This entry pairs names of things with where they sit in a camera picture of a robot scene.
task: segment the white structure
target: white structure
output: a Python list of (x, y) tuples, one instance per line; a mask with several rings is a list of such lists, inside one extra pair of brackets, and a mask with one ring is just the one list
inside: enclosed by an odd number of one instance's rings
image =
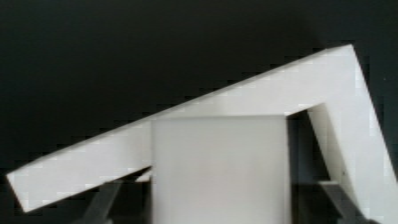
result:
[(290, 224), (284, 116), (155, 121), (153, 224)]
[(302, 110), (332, 180), (366, 218), (396, 224), (396, 177), (352, 46), (322, 51), (27, 164), (7, 175), (25, 211), (153, 164), (158, 118), (290, 115)]

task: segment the white cardboard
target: white cardboard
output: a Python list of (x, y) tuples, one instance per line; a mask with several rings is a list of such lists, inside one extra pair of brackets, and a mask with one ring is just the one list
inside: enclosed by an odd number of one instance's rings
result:
[(284, 116), (153, 125), (153, 224), (290, 224)]
[(366, 217), (396, 224), (396, 177), (352, 46), (323, 50), (27, 164), (7, 175), (25, 211), (149, 166), (151, 120), (307, 109), (332, 180)]

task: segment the white block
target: white block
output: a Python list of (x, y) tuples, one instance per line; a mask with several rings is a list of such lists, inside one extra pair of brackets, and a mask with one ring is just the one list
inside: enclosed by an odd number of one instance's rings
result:
[(155, 224), (290, 224), (284, 116), (155, 122)]

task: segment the dark gap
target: dark gap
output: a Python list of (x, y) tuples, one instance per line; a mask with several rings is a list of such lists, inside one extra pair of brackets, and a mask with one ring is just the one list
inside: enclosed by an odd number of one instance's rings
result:
[(331, 180), (307, 111), (288, 117), (291, 223), (336, 224), (339, 213), (318, 181)]

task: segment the black background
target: black background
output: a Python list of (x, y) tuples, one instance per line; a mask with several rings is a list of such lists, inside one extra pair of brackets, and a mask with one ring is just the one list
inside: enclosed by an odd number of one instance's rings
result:
[(396, 0), (0, 0), (0, 223), (69, 223), (94, 194), (23, 215), (9, 171), (348, 43), (398, 167)]

